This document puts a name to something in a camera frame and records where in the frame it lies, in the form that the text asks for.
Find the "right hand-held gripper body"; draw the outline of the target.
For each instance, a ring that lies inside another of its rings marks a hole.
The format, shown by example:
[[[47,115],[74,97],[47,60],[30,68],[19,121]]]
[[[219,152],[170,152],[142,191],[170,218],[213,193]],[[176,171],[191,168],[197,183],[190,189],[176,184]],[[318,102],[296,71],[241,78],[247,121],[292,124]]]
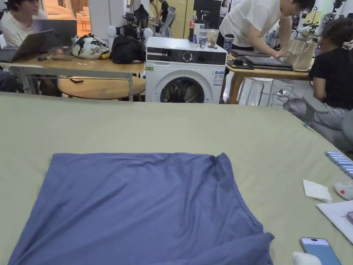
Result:
[[[292,262],[294,265],[322,265],[318,257],[300,252],[293,252]]]

